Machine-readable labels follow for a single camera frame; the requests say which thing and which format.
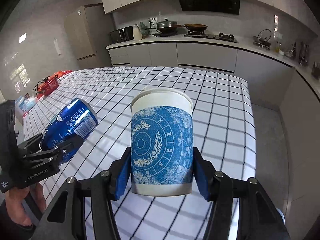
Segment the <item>table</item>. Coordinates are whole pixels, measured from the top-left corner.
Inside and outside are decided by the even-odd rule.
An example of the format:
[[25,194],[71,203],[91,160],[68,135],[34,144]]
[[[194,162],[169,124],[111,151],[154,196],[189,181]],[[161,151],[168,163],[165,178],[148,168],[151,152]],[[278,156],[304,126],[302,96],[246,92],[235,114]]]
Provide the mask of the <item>table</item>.
[[[108,169],[130,145],[132,99],[142,90],[173,87],[192,99],[194,146],[203,158],[231,178],[255,176],[255,128],[247,82],[240,78],[188,68],[126,66],[79,70],[59,79],[59,87],[41,98],[23,119],[25,139],[42,132],[73,98],[87,101],[99,125],[60,173],[42,181],[47,204],[66,178],[78,180]],[[211,204],[193,192],[177,197],[133,194],[129,179],[113,210],[122,240],[202,239]],[[229,239],[236,239],[238,200],[234,199]],[[90,199],[85,200],[88,239],[94,239]]]

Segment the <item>blue can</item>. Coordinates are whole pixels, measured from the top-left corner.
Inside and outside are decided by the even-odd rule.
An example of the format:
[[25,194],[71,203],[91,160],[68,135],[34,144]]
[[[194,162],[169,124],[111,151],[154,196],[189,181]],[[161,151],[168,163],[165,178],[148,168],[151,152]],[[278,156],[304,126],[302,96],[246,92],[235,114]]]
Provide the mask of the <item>blue can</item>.
[[[52,149],[75,133],[85,141],[97,125],[98,117],[91,106],[86,101],[75,98],[51,119],[42,134],[40,148],[43,151]],[[60,164],[70,161],[78,150],[79,148],[66,153]]]

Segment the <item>metal bolt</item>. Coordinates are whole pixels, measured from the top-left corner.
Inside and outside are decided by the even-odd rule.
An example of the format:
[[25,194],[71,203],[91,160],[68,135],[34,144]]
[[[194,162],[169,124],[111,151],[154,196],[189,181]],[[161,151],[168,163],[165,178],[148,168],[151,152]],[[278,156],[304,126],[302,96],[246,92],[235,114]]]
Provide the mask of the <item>metal bolt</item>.
[[223,172],[222,172],[222,171],[216,171],[216,172],[214,173],[214,175],[215,175],[216,177],[218,177],[218,178],[222,178],[222,177],[223,177]]
[[66,182],[69,183],[69,184],[70,184],[70,183],[74,183],[74,182],[75,182],[75,177],[69,177],[69,178],[67,178],[67,179],[66,179]]
[[251,184],[257,184],[258,183],[258,180],[256,178],[249,178],[249,182]]
[[100,175],[101,175],[102,177],[107,177],[107,176],[109,176],[109,174],[110,174],[110,172],[107,171],[107,170],[100,172]]

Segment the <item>microwave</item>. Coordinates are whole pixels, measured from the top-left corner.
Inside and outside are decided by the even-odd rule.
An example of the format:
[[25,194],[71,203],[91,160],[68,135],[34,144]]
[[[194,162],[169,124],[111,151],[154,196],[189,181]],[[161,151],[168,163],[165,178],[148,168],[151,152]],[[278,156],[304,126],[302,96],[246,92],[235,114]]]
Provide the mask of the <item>microwave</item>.
[[125,27],[110,33],[112,43],[133,40],[132,26]]

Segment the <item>paper cup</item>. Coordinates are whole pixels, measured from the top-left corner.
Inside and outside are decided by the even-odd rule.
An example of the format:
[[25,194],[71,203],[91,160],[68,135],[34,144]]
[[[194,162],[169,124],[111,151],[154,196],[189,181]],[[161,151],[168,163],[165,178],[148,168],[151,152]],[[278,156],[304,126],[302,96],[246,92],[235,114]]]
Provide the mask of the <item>paper cup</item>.
[[192,192],[193,103],[171,88],[145,90],[131,103],[132,192],[177,196]]

